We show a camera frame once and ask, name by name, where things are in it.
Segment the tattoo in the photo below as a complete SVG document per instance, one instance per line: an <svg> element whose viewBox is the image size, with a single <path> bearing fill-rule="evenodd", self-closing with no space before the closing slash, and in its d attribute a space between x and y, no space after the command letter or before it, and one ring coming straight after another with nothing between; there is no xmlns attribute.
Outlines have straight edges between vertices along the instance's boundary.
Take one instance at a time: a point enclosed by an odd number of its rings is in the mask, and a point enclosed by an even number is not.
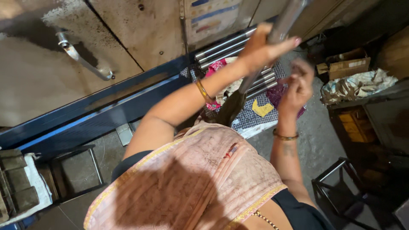
<svg viewBox="0 0 409 230"><path fill-rule="evenodd" d="M283 154L284 156L294 157L294 150L291 144L283 143Z"/></svg>

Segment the metal stool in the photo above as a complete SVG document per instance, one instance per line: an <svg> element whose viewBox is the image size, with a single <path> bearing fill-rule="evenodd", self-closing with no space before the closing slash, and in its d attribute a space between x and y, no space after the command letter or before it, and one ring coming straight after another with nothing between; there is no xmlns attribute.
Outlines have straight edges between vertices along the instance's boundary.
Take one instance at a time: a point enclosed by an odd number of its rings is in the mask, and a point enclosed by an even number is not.
<svg viewBox="0 0 409 230"><path fill-rule="evenodd" d="M55 152L49 153L49 155L54 155L56 157L48 159L42 162L42 164L37 165L38 171L44 176L52 192L53 204L50 207L58 206L62 203L68 202L72 199L75 199L79 196L82 196L84 194L97 190L106 185L106 183L104 182L102 178L101 171L99 170L97 158L93 150L94 147L95 147L94 144L90 144L90 145L78 146L78 147L74 147L70 149L55 151ZM73 157L85 151L88 151L91 156L92 165L94 166L95 174L98 178L98 185L85 189L80 192L69 193L67 189L64 189L65 187L67 187L67 185L64 183L64 180L63 180L64 175L62 172L61 161L66 160L70 157Z"/></svg>
<svg viewBox="0 0 409 230"><path fill-rule="evenodd" d="M351 177L352 181L354 182L354 184L357 186L357 188L359 189L361 195L353 195L351 193L348 193L342 189L336 188L334 186L328 185L323 183L323 181L331 174L333 174L334 172L336 172L337 170L344 168L345 171L348 173L348 175ZM318 192L320 193L320 195L322 197L324 197L324 199L327 201L328 204L330 204L330 206L332 207L332 209L334 210L335 214L341 218L344 218L346 220L348 220L349 222L352 222L360 227L362 227L363 229L368 229L368 230L376 230L375 228L364 224L362 222L359 222L353 218L350 218L348 216L346 216L344 214L344 212L341 212L334 204L334 202L330 199L328 193L323 189L329 189L332 191L337 192L340 195L343 196L347 196L352 198L354 201L358 201L358 202L362 202L364 204L367 204L371 207L374 208L378 208L380 210L383 210L385 212L388 213L393 213L394 210L392 207L388 207L388 205L385 205L387 203L372 203L369 202L366 198L368 197L368 191L366 190L366 188L364 187L362 181L360 180L360 178L358 177L357 172L355 171L354 167L351 164L351 161L347 158L342 158L340 157L339 160L331 165L331 167L329 167L327 170L325 170L321 175L319 175L317 178L312 179L312 186L313 188L316 188L318 190ZM399 228L401 228L402 230L405 230L405 228L402 226L401 222L395 217L396 223L399 226Z"/></svg>

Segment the gold necklace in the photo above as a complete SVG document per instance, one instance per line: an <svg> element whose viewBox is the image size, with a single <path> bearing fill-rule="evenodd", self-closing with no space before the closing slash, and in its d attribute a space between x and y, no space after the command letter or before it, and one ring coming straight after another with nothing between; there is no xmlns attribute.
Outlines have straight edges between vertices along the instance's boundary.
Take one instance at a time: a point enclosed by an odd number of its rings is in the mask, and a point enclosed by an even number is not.
<svg viewBox="0 0 409 230"><path fill-rule="evenodd" d="M269 223L271 226L273 226L273 228L275 230L279 230L279 228L277 228L269 219L267 219L265 216L263 216L260 212L260 210L258 209L255 213L253 213L254 216L258 216L263 218L263 220L267 221L267 223Z"/></svg>

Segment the woman's right hand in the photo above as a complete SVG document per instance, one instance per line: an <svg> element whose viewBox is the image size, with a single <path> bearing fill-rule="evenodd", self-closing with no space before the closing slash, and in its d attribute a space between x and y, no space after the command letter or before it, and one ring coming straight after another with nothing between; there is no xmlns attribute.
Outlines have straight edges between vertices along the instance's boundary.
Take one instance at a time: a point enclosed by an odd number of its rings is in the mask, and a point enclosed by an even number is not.
<svg viewBox="0 0 409 230"><path fill-rule="evenodd" d="M292 73L281 83L287 83L287 92L281 98L278 106L280 117L297 118L297 113L312 96L313 68L301 59L292 63Z"/></svg>
<svg viewBox="0 0 409 230"><path fill-rule="evenodd" d="M301 43L300 37L291 37L281 43L268 45L266 40L272 28L272 24L260 23L257 26L257 30L246 43L239 58L234 62L235 66L240 69L241 77L258 71L266 65L270 65L281 55L293 50Z"/></svg>

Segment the maroon cloth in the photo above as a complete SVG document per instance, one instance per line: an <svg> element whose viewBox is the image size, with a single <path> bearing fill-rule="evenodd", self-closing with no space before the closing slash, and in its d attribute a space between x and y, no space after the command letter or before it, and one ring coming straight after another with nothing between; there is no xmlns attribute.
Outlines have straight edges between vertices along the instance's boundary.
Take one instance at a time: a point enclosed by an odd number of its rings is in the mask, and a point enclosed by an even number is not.
<svg viewBox="0 0 409 230"><path fill-rule="evenodd" d="M272 87L271 89L267 90L267 97L270 100L271 104L273 104L274 108L278 108L280 101L281 101L281 97L284 95L284 93L287 90L287 86L278 83L278 85L276 85L275 87ZM300 109L300 111L297 114L297 119L300 118L300 116L304 113L306 109L304 108L304 106Z"/></svg>

